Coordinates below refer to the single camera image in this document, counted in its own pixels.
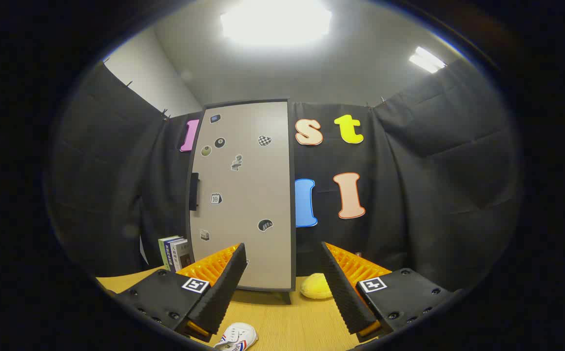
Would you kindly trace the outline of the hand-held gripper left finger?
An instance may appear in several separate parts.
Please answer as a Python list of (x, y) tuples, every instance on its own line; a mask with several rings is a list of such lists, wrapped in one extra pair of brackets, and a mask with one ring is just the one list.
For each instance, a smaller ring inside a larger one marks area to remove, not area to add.
[(108, 293), (143, 318), (209, 342), (218, 333), (246, 267), (245, 245), (240, 243), (176, 273), (157, 269), (122, 292)]

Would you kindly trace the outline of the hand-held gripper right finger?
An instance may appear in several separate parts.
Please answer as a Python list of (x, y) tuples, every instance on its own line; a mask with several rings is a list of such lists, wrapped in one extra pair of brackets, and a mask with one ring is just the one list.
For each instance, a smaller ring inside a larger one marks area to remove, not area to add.
[(343, 321), (360, 342), (419, 324), (458, 297), (413, 269), (385, 269), (327, 242), (320, 262)]

